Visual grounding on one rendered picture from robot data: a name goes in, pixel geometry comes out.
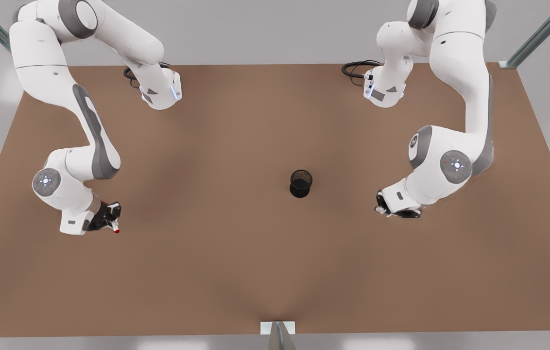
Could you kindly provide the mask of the black mesh pen holder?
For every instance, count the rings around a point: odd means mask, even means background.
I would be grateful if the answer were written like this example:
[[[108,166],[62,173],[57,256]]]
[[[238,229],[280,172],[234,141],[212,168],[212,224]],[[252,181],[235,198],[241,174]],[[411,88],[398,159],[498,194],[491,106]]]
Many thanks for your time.
[[[290,178],[290,193],[296,198],[304,198],[309,194],[312,186],[312,175],[305,169],[297,169]]]

